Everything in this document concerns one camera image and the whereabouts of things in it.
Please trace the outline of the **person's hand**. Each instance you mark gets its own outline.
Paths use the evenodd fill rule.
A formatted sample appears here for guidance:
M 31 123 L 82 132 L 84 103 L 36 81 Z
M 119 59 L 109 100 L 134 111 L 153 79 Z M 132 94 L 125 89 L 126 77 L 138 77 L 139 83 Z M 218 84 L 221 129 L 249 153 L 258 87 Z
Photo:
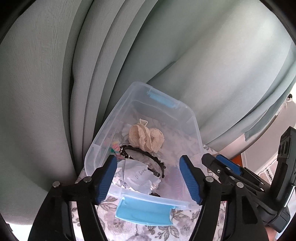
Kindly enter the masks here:
M 274 230 L 273 228 L 271 228 L 270 226 L 265 226 L 266 229 L 266 233 L 268 236 L 268 240 L 269 241 L 277 241 L 277 236 L 278 236 L 278 232 L 276 230 Z

